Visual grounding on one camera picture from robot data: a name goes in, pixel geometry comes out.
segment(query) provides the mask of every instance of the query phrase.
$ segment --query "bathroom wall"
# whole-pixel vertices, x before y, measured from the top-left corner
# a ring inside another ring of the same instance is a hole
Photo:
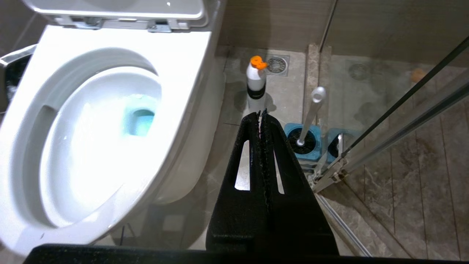
[[[222,43],[304,52],[321,41],[332,3],[228,0]],[[327,44],[337,55],[437,63],[469,35],[467,10],[468,0],[339,0]]]
[[[20,0],[0,1],[0,56],[37,43],[46,20]]]
[[[305,52],[321,41],[331,0],[228,0],[222,44]]]
[[[339,0],[327,45],[336,55],[438,63],[469,36],[467,0]],[[469,66],[469,56],[454,64]]]

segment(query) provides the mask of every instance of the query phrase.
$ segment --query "white bottle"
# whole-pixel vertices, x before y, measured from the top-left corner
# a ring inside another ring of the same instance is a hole
[[[246,70],[248,78],[248,106],[249,111],[258,112],[265,108],[265,68],[267,63],[260,56],[254,56]]]

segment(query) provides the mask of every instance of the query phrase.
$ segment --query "shower floor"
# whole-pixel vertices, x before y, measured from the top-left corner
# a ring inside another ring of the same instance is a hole
[[[333,55],[329,67],[328,127],[363,132],[411,88],[414,69],[428,72],[433,65]],[[362,144],[370,144],[398,124],[466,69],[445,67]],[[468,114],[466,98],[379,153],[345,180],[410,257],[469,260],[469,165],[465,161],[469,156]],[[357,226],[358,219],[349,220],[350,225]],[[355,232],[365,234],[368,230]],[[379,248],[372,244],[370,248]],[[392,253],[375,252],[378,256]]]

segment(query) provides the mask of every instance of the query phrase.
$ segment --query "floor drain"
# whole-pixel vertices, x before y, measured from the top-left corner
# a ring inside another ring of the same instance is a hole
[[[269,65],[267,66],[267,74],[278,76],[288,75],[289,56],[267,54],[266,60]]]
[[[348,74],[357,81],[363,81],[368,79],[370,76],[370,70],[368,69],[368,66],[357,63],[350,66]]]

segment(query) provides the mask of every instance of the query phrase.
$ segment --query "shower drain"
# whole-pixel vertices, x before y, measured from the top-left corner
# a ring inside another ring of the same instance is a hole
[[[267,61],[267,74],[287,76],[288,75],[288,62],[290,56],[267,54],[265,57]]]

